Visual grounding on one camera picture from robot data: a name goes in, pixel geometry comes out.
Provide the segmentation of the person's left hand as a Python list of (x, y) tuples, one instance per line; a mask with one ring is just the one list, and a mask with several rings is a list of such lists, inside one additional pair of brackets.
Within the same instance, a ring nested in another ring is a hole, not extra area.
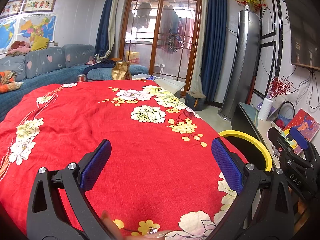
[(104, 226), (108, 228), (108, 230), (114, 235), (116, 239), (125, 239), (125, 240), (147, 240), (147, 239), (165, 239), (166, 234), (170, 233), (171, 230), (159, 231), (157, 233), (153, 233), (150, 235), (144, 236), (123, 236), (121, 234), (120, 229), (117, 227), (115, 222), (112, 221), (110, 214), (107, 211), (103, 211), (101, 213), (101, 221), (103, 222)]

